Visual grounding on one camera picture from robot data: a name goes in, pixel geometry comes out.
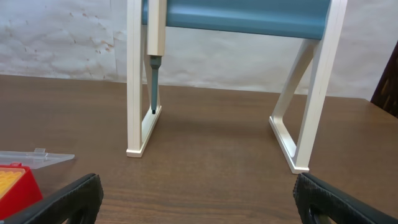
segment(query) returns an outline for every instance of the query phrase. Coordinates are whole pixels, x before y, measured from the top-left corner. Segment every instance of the red container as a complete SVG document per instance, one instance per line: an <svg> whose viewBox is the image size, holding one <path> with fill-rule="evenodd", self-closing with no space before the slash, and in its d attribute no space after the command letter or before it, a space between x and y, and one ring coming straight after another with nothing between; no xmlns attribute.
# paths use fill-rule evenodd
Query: red container
<svg viewBox="0 0 398 224"><path fill-rule="evenodd" d="M0 165L0 169L22 171L22 175L6 190L6 193L3 196L0 194L0 220L43 199L29 167L15 163L9 166Z"/></svg>

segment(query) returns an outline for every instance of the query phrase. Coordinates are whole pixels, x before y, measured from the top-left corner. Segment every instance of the white frame leg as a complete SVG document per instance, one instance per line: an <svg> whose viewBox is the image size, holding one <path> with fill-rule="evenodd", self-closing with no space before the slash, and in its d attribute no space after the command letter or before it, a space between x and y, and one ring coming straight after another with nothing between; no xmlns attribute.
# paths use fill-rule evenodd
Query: white frame leg
<svg viewBox="0 0 398 224"><path fill-rule="evenodd" d="M146 61L146 74L150 99L151 69L146 55L147 29L142 25L142 0L127 1L127 151L129 157L142 157L150 134L162 107L159 91L156 114L148 110L142 120L142 64Z"/></svg>
<svg viewBox="0 0 398 224"><path fill-rule="evenodd" d="M308 163L310 162L326 89L335 60L346 4L346 0L332 0L326 17L327 21L323 39L319 43L309 40L303 41L290 76L279 96L274 112L269 118L271 127L282 148L290 170L294 174L309 171ZM312 57L313 66L310 89L308 91L304 117L296 147L283 124L283 115Z"/></svg>

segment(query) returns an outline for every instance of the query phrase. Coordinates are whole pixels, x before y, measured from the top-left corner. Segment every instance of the white paper backdrop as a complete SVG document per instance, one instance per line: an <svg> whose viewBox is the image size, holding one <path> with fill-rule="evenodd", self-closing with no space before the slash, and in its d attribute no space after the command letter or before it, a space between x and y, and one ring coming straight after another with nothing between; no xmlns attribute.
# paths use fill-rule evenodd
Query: white paper backdrop
<svg viewBox="0 0 398 224"><path fill-rule="evenodd" d="M126 0L0 1L0 73L126 81ZM349 0L328 95L370 99L398 1ZM280 92L301 40L167 28L160 84ZM308 90L309 69L297 93Z"/></svg>

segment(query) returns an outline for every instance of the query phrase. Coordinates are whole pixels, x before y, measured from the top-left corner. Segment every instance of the blue board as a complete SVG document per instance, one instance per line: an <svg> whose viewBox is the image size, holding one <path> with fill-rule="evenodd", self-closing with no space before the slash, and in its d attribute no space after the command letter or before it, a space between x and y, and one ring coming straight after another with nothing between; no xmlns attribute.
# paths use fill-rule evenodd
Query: blue board
<svg viewBox="0 0 398 224"><path fill-rule="evenodd" d="M166 26L320 40L330 0L167 0ZM148 21L144 0L142 23Z"/></svg>

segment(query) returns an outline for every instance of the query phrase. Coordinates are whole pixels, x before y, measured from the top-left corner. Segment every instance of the yellow content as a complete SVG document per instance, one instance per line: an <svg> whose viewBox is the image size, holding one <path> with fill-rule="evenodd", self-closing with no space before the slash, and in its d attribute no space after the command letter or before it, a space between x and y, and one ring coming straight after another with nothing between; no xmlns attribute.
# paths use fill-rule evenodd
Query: yellow content
<svg viewBox="0 0 398 224"><path fill-rule="evenodd" d="M23 173L21 171L6 171L6 169L0 170L0 198L7 193L22 174Z"/></svg>

